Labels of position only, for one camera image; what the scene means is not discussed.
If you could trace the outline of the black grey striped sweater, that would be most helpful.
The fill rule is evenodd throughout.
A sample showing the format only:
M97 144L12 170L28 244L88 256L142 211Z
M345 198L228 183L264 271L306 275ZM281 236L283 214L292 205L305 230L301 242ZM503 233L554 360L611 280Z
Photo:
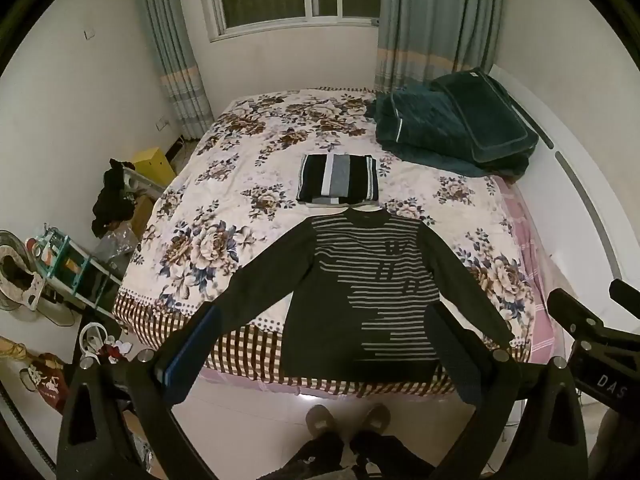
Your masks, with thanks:
M510 325L449 246L423 221L347 209L314 216L232 275L168 339L182 370L196 373L216 339L290 298L280 373L362 384L426 382L439 358L424 313L452 302L501 348Z

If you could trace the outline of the white electric fan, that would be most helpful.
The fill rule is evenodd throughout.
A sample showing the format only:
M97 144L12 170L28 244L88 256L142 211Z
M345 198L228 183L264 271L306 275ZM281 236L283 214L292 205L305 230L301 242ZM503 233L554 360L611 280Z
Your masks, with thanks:
M1 231L1 309L20 311L33 321L37 315L58 327L72 327L74 311L39 273L25 244L13 233Z

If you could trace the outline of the black clothes pile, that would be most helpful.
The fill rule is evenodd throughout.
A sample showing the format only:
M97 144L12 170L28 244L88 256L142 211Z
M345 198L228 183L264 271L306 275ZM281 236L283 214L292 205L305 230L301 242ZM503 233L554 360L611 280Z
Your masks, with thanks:
M131 162L110 160L110 169L104 172L103 188L92 207L94 215L91 231L96 238L116 229L134 216L134 194L126 190L124 169L134 169Z

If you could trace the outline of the red brown bag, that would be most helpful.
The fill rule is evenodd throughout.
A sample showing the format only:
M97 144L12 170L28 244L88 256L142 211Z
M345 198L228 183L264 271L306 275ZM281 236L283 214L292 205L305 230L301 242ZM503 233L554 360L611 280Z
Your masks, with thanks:
M35 390L51 408L62 414L70 388L65 378L65 363L51 353L36 356L24 344L1 338L2 359L27 364L26 374Z

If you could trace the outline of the yellow box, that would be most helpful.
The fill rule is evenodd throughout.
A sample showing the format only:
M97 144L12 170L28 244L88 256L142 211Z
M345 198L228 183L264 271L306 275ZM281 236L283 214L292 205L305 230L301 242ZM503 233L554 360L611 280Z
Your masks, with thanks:
M149 148L137 152L131 159L131 163L138 174L142 174L164 188L176 177L175 171L160 148Z

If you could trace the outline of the white round floor object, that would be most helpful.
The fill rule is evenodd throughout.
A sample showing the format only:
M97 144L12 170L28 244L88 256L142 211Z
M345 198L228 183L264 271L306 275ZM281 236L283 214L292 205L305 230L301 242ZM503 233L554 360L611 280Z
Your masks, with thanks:
M106 328L98 322L85 325L78 335L78 346L82 356L96 358L108 336Z

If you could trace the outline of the white bed headboard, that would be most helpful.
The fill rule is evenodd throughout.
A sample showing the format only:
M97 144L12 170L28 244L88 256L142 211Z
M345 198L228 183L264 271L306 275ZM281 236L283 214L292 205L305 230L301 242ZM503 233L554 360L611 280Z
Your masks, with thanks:
M497 65L491 67L490 76L539 128L540 141L518 188L546 253L577 299L607 326L638 330L638 318L608 293L616 278L639 286L639 242L611 185L541 99Z

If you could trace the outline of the right teal curtain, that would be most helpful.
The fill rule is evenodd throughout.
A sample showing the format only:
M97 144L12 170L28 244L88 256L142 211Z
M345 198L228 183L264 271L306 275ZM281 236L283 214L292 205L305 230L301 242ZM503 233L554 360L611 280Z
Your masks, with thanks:
M504 0L381 0L374 88L391 92L496 58Z

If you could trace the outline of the teal curtain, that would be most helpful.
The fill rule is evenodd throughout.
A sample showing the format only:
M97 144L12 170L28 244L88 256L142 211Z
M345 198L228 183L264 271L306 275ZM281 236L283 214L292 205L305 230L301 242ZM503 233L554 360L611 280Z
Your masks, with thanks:
M496 58L504 0L381 0L374 88L391 92Z
M184 20L181 0L137 0L160 85L181 135L200 140L214 121Z

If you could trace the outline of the left teal curtain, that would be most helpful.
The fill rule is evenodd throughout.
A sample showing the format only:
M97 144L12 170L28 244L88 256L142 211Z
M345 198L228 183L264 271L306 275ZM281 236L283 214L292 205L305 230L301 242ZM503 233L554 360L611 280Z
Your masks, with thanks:
M160 85L181 135L200 140L214 121L184 20L181 0L137 0Z

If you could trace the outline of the pink striped bed sheet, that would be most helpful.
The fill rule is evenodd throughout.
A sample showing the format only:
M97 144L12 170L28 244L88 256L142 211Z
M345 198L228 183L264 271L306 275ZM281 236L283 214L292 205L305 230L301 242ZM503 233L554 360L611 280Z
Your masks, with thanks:
M546 300L544 300L544 283L538 261L535 226L529 219L524 198L516 185L506 183L499 177L494 177L494 180L500 190L503 208L508 214L513 236L520 246L520 261L526 283L533 289L535 313L529 361L546 364L554 353L555 333L552 319L549 318L546 309Z

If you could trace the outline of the dark teal folded quilt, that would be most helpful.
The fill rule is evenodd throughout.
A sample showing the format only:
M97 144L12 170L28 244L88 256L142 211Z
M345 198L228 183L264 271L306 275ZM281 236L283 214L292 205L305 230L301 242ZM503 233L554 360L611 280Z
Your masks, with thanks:
M524 108L479 68L379 93L366 116L385 151L465 177L516 180L539 140Z

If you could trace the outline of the floral fleece bed blanket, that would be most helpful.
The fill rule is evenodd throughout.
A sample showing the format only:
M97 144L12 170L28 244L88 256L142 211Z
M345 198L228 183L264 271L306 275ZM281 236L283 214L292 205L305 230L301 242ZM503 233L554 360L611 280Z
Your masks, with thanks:
M202 304L221 295L239 268L300 222L347 209L383 209L423 221L449 246L510 325L510 355L527 361L533 289L494 177L463 177L384 151L375 139L374 121L366 116L372 100L365 91L293 90L232 103L155 203L115 300L118 322L158 348ZM299 203L300 165L309 154L374 157L378 201ZM221 335L207 366L261 385L328 396L428 396L451 390L440 363L426 382L368 385L282 375L281 336L290 303L283 298L247 325Z

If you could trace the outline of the folded black grey striped clothes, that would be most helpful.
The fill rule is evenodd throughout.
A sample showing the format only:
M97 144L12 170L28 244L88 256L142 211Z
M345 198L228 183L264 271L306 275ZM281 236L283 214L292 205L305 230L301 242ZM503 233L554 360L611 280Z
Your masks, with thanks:
M309 154L300 165L299 203L341 206L378 201L378 163L371 155Z

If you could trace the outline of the teal shelf rack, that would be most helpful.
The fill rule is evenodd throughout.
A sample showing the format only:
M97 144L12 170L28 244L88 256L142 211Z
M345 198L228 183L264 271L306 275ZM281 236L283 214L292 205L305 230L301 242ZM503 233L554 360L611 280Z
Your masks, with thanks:
M114 318L122 281L68 235L45 226L32 245L32 256L49 285L84 307Z

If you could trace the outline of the right brown slipper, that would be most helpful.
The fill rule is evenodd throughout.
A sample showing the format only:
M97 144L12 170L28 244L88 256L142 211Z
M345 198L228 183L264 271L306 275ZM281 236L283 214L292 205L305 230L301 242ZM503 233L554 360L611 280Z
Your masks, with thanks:
M364 416L360 429L384 434L388 426L390 426L390 410L384 404L375 404Z

